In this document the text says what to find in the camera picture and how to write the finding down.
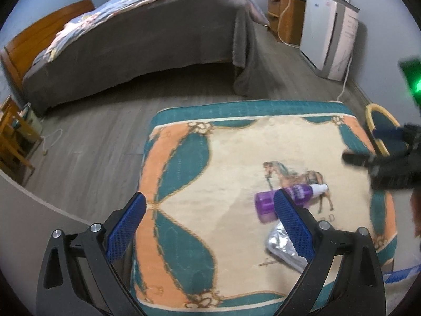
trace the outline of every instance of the purple spray bottle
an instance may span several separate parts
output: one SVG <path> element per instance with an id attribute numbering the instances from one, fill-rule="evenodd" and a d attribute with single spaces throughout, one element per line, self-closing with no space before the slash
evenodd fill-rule
<path id="1" fill-rule="evenodd" d="M 295 202 L 303 207 L 312 198 L 318 197 L 328 191 L 326 184 L 298 184 L 283 188 Z M 278 219 L 273 206 L 273 196 L 276 190 L 258 192 L 254 196 L 254 204 L 260 221 L 267 223 Z"/>

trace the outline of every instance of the white mini fridge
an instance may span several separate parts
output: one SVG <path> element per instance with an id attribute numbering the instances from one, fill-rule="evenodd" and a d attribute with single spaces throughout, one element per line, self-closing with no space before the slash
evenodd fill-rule
<path id="1" fill-rule="evenodd" d="M 354 48 L 359 9 L 344 0 L 307 0 L 300 50 L 316 75 L 341 81 Z"/>

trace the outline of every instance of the floral blanket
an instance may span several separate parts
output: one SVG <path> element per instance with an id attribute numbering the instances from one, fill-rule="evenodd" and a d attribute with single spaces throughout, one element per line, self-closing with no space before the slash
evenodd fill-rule
<path id="1" fill-rule="evenodd" d="M 309 207 L 336 229 L 369 229 L 381 264 L 393 259 L 396 225 L 389 193 L 344 165 L 344 150 L 373 151 L 341 103 L 242 101 L 158 113 L 139 185 L 147 212 L 135 236 L 131 292 L 149 316 L 272 316 L 300 274 L 265 250 L 257 192 L 316 171 L 329 201 Z M 336 257 L 314 306 L 323 306 Z"/>

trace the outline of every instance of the gray floor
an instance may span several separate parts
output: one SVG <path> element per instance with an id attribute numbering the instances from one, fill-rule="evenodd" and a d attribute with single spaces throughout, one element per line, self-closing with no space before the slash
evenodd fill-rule
<path id="1" fill-rule="evenodd" d="M 318 78 L 299 50 L 278 43 L 256 26 L 264 65 L 276 84 L 270 99 L 331 101 L 339 82 Z M 244 99 L 232 92 L 229 64 L 196 65 L 144 75 L 89 98 L 52 110 L 43 135 L 58 128 L 63 136 L 46 156 L 41 146 L 25 187 L 36 196 L 87 221 L 104 221 L 136 191 L 143 145 L 151 118 L 164 108 Z M 362 120 L 365 103 L 354 90 L 342 101 Z"/>

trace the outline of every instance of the horse print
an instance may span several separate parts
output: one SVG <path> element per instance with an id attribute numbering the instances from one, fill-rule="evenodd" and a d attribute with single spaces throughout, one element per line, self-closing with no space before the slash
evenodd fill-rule
<path id="1" fill-rule="evenodd" d="M 291 185 L 296 184 L 324 184 L 323 176 L 320 172 L 317 171 L 307 171 L 304 174 L 297 174 L 297 173 L 290 173 L 288 169 L 283 165 L 283 163 L 279 161 L 269 161 L 264 162 L 263 167 L 266 171 L 265 178 L 268 181 L 270 188 L 272 189 L 272 185 L 270 183 L 269 178 L 272 177 L 272 173 L 275 173 L 279 178 L 279 183 L 282 188 L 289 187 Z M 323 198 L 326 197 L 329 200 L 330 210 L 333 211 L 333 204 L 331 199 L 331 194 L 328 191 L 324 192 L 319 196 L 320 200 L 320 207 L 317 213 L 322 212 L 322 204 Z"/>

